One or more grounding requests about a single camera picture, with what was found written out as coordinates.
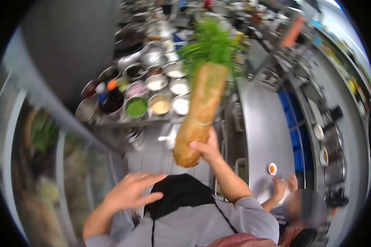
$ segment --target metal pot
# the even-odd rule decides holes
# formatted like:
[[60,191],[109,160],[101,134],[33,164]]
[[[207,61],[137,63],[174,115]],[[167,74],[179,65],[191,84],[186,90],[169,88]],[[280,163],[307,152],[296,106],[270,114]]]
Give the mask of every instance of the metal pot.
[[82,122],[86,122],[90,125],[97,125],[102,117],[96,113],[96,100],[91,98],[86,98],[81,101],[80,105],[75,111],[75,116]]
[[148,12],[141,12],[141,13],[136,13],[133,16],[134,21],[144,21],[148,17]]
[[347,165],[343,157],[334,162],[329,162],[328,166],[324,168],[324,181],[326,186],[332,186],[344,182],[346,173]]
[[165,75],[173,79],[183,78],[188,75],[188,73],[183,71],[183,63],[180,61],[168,63],[162,68]]
[[125,68],[129,67],[131,64],[134,64],[137,62],[140,57],[148,52],[149,50],[149,45],[146,45],[145,47],[142,48],[142,50],[135,52],[131,55],[121,57],[120,59],[117,60],[117,65],[120,70],[124,70]]
[[[128,105],[129,105],[130,103],[134,102],[134,101],[137,100],[137,99],[143,99],[143,100],[145,100],[145,101],[147,102],[147,97],[145,97],[145,96],[143,96],[143,95],[137,95],[137,96],[134,96],[134,97],[132,97],[132,98],[129,98],[129,99],[125,102],[125,111],[127,110]],[[147,116],[147,111],[148,111],[148,110],[146,110],[145,113],[143,113],[142,115],[137,116],[137,117],[133,117],[133,116],[129,115],[128,112],[127,112],[127,115],[128,115],[130,118],[132,118],[132,119],[142,119],[144,116]]]
[[[152,110],[151,110],[151,107],[159,102],[160,100],[166,100],[168,103],[169,103],[169,108],[167,111],[161,113],[161,114],[156,114],[154,113]],[[160,116],[160,117],[166,117],[168,112],[170,111],[170,109],[172,108],[172,105],[171,105],[171,101],[172,101],[172,98],[170,96],[168,96],[168,94],[165,94],[165,93],[159,93],[159,94],[156,94],[154,96],[152,96],[149,100],[148,100],[148,108],[150,109],[151,113],[153,115],[157,115],[157,116]]]
[[336,161],[342,157],[341,133],[337,126],[332,125],[330,128],[324,129],[323,146],[327,150],[329,162]]

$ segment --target wok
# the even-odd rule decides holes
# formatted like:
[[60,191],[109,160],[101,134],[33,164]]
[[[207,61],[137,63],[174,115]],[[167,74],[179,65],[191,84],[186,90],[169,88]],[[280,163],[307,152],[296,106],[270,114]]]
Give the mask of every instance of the wok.
[[146,33],[134,29],[134,23],[129,23],[115,33],[114,49],[123,51],[140,46],[143,43]]

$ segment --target ingredient container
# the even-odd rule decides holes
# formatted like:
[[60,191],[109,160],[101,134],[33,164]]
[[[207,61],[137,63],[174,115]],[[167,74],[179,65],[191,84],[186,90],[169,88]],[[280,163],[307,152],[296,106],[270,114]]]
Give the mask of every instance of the ingredient container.
[[151,48],[140,60],[147,66],[163,65],[168,62],[168,58],[163,55],[161,48]]
[[148,100],[148,107],[152,114],[163,117],[171,108],[170,100],[167,94],[156,94]]
[[131,98],[136,95],[145,95],[147,91],[147,87],[144,85],[143,81],[137,81],[128,86],[125,90],[125,95]]
[[178,115],[184,116],[187,115],[189,111],[189,94],[179,95],[173,98],[172,108],[175,113]]
[[90,125],[96,125],[102,120],[101,116],[96,113],[96,101],[90,98],[81,101],[75,111],[75,115],[80,119],[80,121],[86,122]]
[[153,65],[148,68],[148,76],[163,74],[163,69],[158,65]]
[[344,182],[346,178],[347,166],[343,157],[334,162],[330,162],[324,168],[324,181],[326,185],[336,185]]
[[117,79],[118,90],[124,92],[129,86],[129,81],[125,77]]
[[154,75],[147,78],[144,84],[149,91],[157,92],[168,85],[168,79],[165,75]]
[[95,95],[95,88],[99,84],[98,80],[91,80],[88,82],[84,89],[81,91],[81,97],[82,98],[92,98]]
[[179,61],[171,62],[164,65],[163,72],[165,73],[165,75],[173,79],[182,78],[188,75],[188,73],[183,71],[183,63]]
[[134,82],[142,79],[147,72],[146,67],[142,63],[137,62],[124,69],[122,76],[128,78],[131,82]]
[[186,79],[176,79],[169,83],[169,90],[174,95],[187,94],[190,92],[188,85],[188,80]]
[[105,69],[98,77],[100,82],[108,83],[110,80],[119,76],[119,70],[117,66],[111,66]]
[[125,103],[127,115],[132,119],[139,119],[146,115],[148,104],[145,96],[134,96]]

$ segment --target soy sauce bottle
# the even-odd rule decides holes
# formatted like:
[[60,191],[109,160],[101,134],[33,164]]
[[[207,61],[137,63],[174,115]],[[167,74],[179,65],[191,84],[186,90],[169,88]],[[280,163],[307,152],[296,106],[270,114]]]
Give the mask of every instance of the soy sauce bottle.
[[121,109],[124,104],[124,95],[117,88],[116,80],[107,84],[107,94],[103,102],[99,101],[100,109],[106,113],[112,113]]

